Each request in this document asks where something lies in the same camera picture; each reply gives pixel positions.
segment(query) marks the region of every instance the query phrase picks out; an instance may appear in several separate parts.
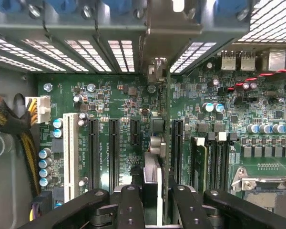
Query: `power connector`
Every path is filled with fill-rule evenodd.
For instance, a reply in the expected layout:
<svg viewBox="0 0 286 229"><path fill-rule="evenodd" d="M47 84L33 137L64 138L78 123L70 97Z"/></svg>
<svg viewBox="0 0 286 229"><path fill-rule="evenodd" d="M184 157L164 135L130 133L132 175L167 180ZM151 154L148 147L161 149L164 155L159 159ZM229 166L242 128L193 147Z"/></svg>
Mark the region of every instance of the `power connector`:
<svg viewBox="0 0 286 229"><path fill-rule="evenodd" d="M30 99L37 100L37 123L49 122L51 120L51 101L47 97L25 97L25 106Z"/></svg>

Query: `motherboard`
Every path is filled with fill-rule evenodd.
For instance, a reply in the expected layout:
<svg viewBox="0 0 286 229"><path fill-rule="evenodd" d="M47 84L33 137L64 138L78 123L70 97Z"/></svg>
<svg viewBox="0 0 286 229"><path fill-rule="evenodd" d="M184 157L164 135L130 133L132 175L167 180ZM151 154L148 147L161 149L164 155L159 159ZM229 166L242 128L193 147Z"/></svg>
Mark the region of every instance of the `motherboard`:
<svg viewBox="0 0 286 229"><path fill-rule="evenodd" d="M69 199L130 184L151 151L151 114L169 101L170 167L178 184L199 193L223 189L286 217L286 81L214 64L173 75L169 98L145 76L40 75L39 96L51 99L51 123L40 125L40 150L51 150L43 189L53 191L54 204L66 200L68 179L79 181ZM75 159L64 155L70 134L78 135ZM66 179L66 167L75 177Z"/></svg>

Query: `white pci slot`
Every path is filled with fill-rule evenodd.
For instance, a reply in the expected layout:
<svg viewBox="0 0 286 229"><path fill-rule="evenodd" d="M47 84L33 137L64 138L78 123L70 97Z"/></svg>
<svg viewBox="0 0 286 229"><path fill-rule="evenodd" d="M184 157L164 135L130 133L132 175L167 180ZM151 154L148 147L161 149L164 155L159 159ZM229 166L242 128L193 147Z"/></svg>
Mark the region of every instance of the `white pci slot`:
<svg viewBox="0 0 286 229"><path fill-rule="evenodd" d="M63 114L63 176L64 202L79 195L78 114Z"/></svg>

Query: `gray metal side panel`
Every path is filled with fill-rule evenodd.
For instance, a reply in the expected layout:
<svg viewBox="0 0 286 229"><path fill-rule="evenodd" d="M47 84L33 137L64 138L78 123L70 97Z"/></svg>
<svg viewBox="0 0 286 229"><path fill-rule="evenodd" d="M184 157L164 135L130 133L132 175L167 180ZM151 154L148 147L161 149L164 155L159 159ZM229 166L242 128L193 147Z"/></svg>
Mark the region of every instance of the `gray metal side panel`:
<svg viewBox="0 0 286 229"><path fill-rule="evenodd" d="M25 78L22 73L0 69L0 95L11 109L14 109L13 101L17 93L23 96L34 96L37 93L34 78ZM18 115L21 115L21 107L17 110ZM1 137L7 137L6 143L10 145L6 145L0 156L0 229L13 229L29 219L31 192L21 149L10 136L2 134Z"/></svg>

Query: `cable bundle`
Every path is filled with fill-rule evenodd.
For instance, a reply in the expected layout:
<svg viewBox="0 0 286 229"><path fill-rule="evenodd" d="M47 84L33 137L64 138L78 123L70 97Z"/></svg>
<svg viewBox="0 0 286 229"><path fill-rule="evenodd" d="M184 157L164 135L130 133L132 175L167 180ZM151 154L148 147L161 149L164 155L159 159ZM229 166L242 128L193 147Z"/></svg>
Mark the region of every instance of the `cable bundle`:
<svg viewBox="0 0 286 229"><path fill-rule="evenodd" d="M0 131L16 135L25 155L27 170L31 184L33 197L39 195L39 176L37 169L37 149L30 132L30 128L37 122L37 101L31 100L27 106L27 112L18 118L7 106L0 96Z"/></svg>

